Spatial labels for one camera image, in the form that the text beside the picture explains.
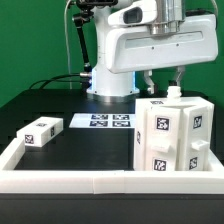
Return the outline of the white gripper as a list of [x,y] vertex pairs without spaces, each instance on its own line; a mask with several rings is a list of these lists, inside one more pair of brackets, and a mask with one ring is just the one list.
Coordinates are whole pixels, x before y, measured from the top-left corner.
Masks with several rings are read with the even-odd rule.
[[106,38],[105,65],[113,73],[144,71],[147,91],[155,93],[153,69],[176,67],[170,86],[179,86],[182,65],[213,61],[218,55],[213,14],[187,17],[173,34],[152,35],[148,26],[116,28]]

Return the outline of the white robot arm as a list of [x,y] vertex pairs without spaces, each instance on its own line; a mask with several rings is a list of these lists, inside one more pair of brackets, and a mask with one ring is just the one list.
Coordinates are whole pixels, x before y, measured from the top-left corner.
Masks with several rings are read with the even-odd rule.
[[93,9],[97,64],[89,97],[122,102],[139,93],[135,73],[213,61],[218,55],[214,14],[185,14],[184,0],[118,0]]

